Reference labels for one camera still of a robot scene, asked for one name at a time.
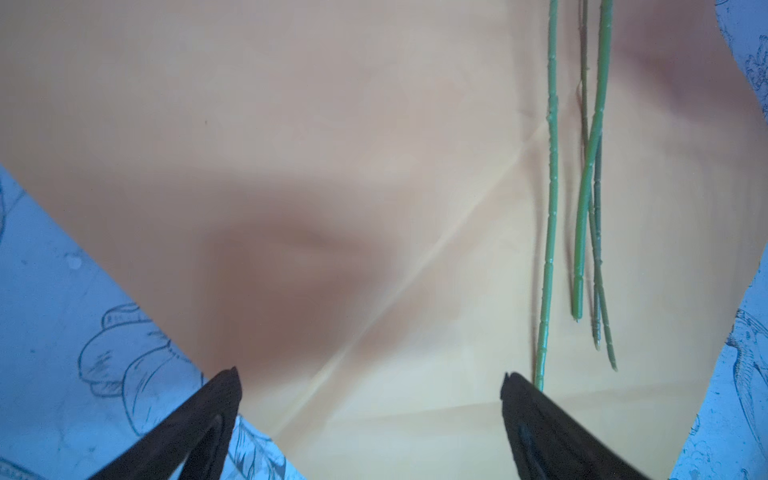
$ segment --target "bird wing drawing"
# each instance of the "bird wing drawing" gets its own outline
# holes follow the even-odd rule
[[[726,345],[737,350],[736,362],[733,364],[733,384],[739,396],[741,409],[744,411],[746,423],[750,426],[752,436],[755,438],[760,451],[768,458],[760,433],[757,431],[755,420],[755,405],[752,398],[752,378],[757,371],[768,386],[768,364],[760,356],[757,348],[757,336],[768,338],[768,329],[755,317],[744,310],[739,309],[736,321],[733,323]]]

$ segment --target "beige paper sheet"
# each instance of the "beige paper sheet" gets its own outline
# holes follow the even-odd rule
[[[546,392],[654,478],[768,238],[768,130],[711,3],[615,7],[618,374],[568,315],[561,5]],[[239,367],[243,414],[307,478],[514,478],[498,391],[530,376],[540,301],[546,4],[3,2],[0,161],[206,374]]]

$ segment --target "blue patterned fabric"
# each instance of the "blue patterned fabric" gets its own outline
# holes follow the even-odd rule
[[[768,121],[768,2],[715,3],[720,31]],[[707,396],[670,478],[768,478],[767,327],[768,250],[744,295]]]
[[[0,478],[87,478],[204,383],[0,167]],[[222,478],[300,480],[238,418]]]

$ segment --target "black pointed tool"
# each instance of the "black pointed tool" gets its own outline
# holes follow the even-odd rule
[[[224,370],[91,480],[165,480],[182,462],[179,480],[219,480],[242,398]]]
[[[648,480],[519,373],[504,378],[502,415],[521,480]]]

